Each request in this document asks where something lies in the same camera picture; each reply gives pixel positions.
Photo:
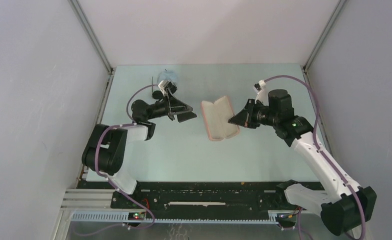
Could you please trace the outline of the pink glasses case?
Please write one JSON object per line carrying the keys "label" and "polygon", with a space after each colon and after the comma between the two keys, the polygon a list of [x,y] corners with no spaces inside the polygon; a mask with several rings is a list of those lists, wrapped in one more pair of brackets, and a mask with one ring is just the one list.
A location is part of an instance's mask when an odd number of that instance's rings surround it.
{"label": "pink glasses case", "polygon": [[228,96],[222,96],[214,102],[201,101],[200,107],[210,141],[222,141],[239,134],[239,127],[228,123],[228,120],[235,115]]}

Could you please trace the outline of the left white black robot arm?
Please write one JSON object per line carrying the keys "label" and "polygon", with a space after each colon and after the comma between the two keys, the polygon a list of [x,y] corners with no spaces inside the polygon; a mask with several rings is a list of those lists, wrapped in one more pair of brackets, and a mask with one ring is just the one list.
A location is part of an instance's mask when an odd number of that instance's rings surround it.
{"label": "left white black robot arm", "polygon": [[97,124],[84,148],[83,165],[105,178],[113,187],[123,192],[122,201],[129,208],[136,208],[142,202],[142,195],[136,191],[137,180],[123,167],[125,149],[129,143],[152,139],[156,124],[152,119],[168,117],[182,123],[196,118],[193,107],[166,93],[155,103],[138,99],[131,104],[132,122],[119,125]]}

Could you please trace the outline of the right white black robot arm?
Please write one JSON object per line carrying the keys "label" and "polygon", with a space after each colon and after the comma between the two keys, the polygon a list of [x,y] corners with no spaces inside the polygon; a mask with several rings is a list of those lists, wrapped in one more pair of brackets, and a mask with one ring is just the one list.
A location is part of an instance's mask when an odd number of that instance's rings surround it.
{"label": "right white black robot arm", "polygon": [[322,147],[309,121],[295,115],[292,98],[284,89],[268,93],[268,104],[248,99],[244,108],[228,122],[249,129],[272,126],[288,147],[301,155],[320,181],[325,193],[289,180],[277,187],[274,201],[287,209],[299,206],[318,215],[325,227],[340,236],[356,227],[365,228],[372,218],[376,192],[351,178],[333,156]]}

